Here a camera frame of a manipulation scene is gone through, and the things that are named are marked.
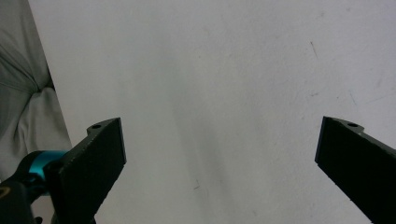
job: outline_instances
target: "white table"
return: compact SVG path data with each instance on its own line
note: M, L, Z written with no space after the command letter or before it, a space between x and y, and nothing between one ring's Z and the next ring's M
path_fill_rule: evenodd
M73 144L121 117L98 223L370 223L322 116L396 147L396 2L30 0Z

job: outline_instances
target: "teal object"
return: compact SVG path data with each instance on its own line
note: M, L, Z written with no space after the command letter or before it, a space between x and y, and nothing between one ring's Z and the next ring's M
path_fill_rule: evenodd
M66 151L43 151L38 155L30 166L29 173L39 175L44 181L46 177L44 176L43 168L51 161L59 160Z

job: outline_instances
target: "gray fabric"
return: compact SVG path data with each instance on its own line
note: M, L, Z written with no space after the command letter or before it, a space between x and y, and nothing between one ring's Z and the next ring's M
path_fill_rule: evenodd
M36 150L71 148L27 0L0 0L0 180Z

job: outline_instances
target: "white surface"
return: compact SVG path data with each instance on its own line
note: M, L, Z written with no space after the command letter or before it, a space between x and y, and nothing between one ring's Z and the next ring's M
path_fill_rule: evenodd
M98 223L369 223L324 115L396 147L396 2L30 0L72 142L121 117Z

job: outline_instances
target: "cloth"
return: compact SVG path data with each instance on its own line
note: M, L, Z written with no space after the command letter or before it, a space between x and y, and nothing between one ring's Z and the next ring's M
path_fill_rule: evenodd
M36 150L70 139L27 0L0 0L0 180Z

